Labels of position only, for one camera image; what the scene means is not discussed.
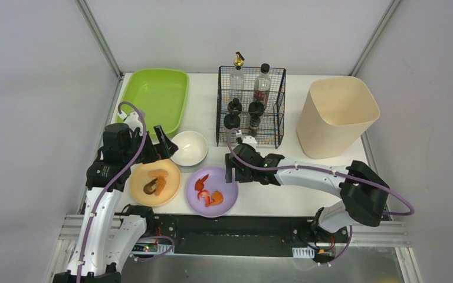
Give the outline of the purple plate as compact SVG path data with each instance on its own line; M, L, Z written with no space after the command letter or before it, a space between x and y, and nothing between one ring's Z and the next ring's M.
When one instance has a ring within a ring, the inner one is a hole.
M198 199L198 191L194 186L198 179L205 175L209 175L205 181L205 189L210 192L210 195L215 191L220 191L224 197L224 201L215 206L205 206L204 199ZM216 218L225 215L238 199L238 185L236 183L227 183L225 181L225 169L220 167L205 167L195 172L187 181L185 186L185 197L190 208L197 214L206 218Z

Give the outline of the white ceramic bowl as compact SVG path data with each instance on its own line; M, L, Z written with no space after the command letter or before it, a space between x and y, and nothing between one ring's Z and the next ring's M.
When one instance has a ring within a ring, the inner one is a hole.
M177 165L192 167L198 165L208 154L206 138L196 131L183 131L174 136L171 141L178 150L171 157Z

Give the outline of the yellow plate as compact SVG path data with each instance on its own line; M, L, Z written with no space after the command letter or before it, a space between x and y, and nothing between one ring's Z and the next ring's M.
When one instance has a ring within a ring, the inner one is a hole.
M168 172L166 186L159 196L147 195L143 192L145 184L155 178L148 176L152 170L163 169ZM178 166L171 160L161 160L155 163L140 164L136 166L129 179L129 192L131 197L139 204L157 207L170 201L178 192L181 185L181 172Z

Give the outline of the small brown spice bottle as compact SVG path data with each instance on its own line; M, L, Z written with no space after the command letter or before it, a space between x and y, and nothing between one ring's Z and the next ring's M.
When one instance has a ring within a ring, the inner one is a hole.
M257 135L260 123L261 123L260 116L254 115L250 117L248 128L249 133L252 137L255 137Z

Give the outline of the white spice jar black cap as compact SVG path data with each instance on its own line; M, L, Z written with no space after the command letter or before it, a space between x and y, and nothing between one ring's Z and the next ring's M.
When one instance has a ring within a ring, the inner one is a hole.
M238 98L233 98L229 103L228 103L228 113L230 115L238 116L242 112L242 104L241 101Z

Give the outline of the salt grinder jar black lid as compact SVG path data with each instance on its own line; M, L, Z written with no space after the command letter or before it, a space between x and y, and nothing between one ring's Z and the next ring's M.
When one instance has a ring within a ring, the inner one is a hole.
M248 106L248 114L251 117L261 117L264 114L265 106L262 102L255 100Z

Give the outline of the clear bottle gold pourer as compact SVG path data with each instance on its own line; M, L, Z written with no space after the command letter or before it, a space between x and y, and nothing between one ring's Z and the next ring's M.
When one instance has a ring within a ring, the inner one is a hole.
M229 75L229 86L232 91L234 98L240 98L242 96L242 91L244 90L244 57L242 54L237 51L236 59L234 60L234 67Z

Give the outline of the clear bottle red label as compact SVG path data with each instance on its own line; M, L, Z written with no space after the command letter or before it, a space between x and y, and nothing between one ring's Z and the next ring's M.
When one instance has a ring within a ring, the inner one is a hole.
M271 79L268 75L269 71L270 65L268 63L263 63L260 68L260 74L254 82L253 98L264 107L267 106L271 88Z

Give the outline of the pepper grinder jar black lid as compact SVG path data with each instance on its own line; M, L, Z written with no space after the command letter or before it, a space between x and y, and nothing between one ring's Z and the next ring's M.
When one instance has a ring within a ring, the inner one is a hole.
M224 127L228 130L238 128L241 119L237 114L226 114L224 117Z

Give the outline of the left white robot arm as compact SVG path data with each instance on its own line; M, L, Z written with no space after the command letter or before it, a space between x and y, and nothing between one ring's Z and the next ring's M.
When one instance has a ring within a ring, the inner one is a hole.
M78 242L64 272L53 282L121 282L123 265L137 240L147 230L150 209L137 206L129 212L113 240L109 239L126 180L134 164L169 159L178 147L161 126L154 126L153 144L144 126L131 129L126 123L106 126L103 144L86 172L86 198Z

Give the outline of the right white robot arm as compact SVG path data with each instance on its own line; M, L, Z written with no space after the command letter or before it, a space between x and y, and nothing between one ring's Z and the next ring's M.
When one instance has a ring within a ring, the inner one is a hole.
M348 166L323 166L275 153L262 156L242 143L225 154L225 167L228 183L299 186L338 197L337 203L317 211L314 231L335 233L353 223L378 227L382 221L389 186L359 160Z

